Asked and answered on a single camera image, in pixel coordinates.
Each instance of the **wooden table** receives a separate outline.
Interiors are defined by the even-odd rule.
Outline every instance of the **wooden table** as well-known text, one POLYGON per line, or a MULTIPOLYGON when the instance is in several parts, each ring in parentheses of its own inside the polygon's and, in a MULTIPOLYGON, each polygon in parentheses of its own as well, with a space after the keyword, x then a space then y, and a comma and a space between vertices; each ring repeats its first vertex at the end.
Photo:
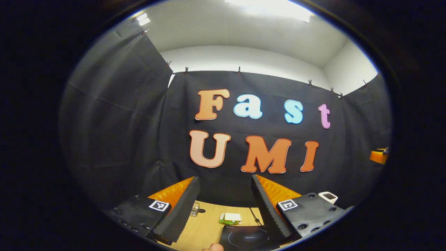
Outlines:
MULTIPOLYGON (((242 224, 238 226, 260 226, 248 207, 230 207, 201 201, 196 202, 200 203, 200 209, 204 209, 206 212, 198 213, 197 217, 189 217, 176 243, 172 243, 171 246, 160 244, 180 251, 201 251, 203 248, 209 248, 211 244, 220 241, 223 226, 225 226, 218 222, 222 213, 239 213, 242 217, 242 224)), ((259 209, 251 209, 263 225, 259 209)))

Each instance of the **green object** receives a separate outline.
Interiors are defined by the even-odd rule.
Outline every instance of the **green object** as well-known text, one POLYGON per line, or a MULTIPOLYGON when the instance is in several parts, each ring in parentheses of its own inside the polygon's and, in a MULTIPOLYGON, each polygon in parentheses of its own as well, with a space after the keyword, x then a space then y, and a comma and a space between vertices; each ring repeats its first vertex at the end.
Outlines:
POLYGON ((225 221, 225 220, 219 220, 219 223, 226 224, 226 225, 237 225, 237 224, 239 224, 238 222, 230 222, 230 221, 225 221))

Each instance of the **orange letter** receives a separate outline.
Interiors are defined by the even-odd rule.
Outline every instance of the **orange letter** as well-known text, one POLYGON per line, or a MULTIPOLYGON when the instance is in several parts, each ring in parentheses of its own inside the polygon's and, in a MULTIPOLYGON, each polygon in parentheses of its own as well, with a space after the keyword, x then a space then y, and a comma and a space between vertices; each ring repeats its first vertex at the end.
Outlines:
POLYGON ((223 107, 222 97, 229 98, 229 91, 226 89, 199 91, 198 95, 200 95, 200 110, 195 115, 195 119, 213 120, 217 117, 217 114, 213 111, 214 106, 217 111, 221 110, 223 107))
POLYGON ((214 168, 223 163, 226 143, 231 140, 229 135, 214 134, 214 139, 217 141, 217 145, 215 146, 215 156, 213 159, 206 159, 203 156, 204 140, 209 134, 199 130, 192 130, 189 132, 189 135, 192 138, 190 141, 190 158, 195 164, 202 167, 214 168))
POLYGON ((314 156, 316 155, 316 148, 319 146, 319 143, 316 141, 308 141, 305 143, 305 147, 307 148, 307 154, 305 156, 304 165, 301 167, 301 172, 309 172, 314 169, 314 156))
POLYGON ((268 169, 269 173, 284 173, 286 171, 285 161, 291 140, 278 139, 269 152, 265 140, 260 136, 247 136, 246 142, 249 144, 248 158, 246 164, 241 168, 242 172, 256 172, 256 160, 260 172, 264 172, 272 161, 273 164, 268 169))

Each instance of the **white ceiling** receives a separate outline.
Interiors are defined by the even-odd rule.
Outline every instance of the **white ceiling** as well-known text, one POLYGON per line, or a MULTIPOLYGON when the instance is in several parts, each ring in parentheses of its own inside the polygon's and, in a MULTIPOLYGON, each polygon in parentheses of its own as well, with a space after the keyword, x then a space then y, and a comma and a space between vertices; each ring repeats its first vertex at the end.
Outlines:
POLYGON ((228 45, 269 50, 324 67, 347 37, 317 16, 309 23, 292 17, 249 14, 225 0, 168 0, 148 7, 144 29, 158 51, 228 45))

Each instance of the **light blue letter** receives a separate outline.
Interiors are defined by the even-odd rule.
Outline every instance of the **light blue letter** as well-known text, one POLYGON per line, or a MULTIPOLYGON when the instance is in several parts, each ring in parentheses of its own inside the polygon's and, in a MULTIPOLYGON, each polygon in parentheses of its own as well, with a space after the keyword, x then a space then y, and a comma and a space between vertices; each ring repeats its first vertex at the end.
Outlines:
POLYGON ((285 120, 288 123, 299 124, 302 122, 302 119, 304 118, 304 115, 302 114, 302 111, 304 110, 302 103, 295 100, 287 100, 284 107, 285 110, 289 112, 285 113, 285 120))
POLYGON ((236 104, 234 106, 234 113, 239 117, 250 117, 253 119, 258 119, 262 116, 262 112, 260 111, 260 99, 259 97, 252 94, 243 94, 237 98, 238 102, 242 102, 236 104))

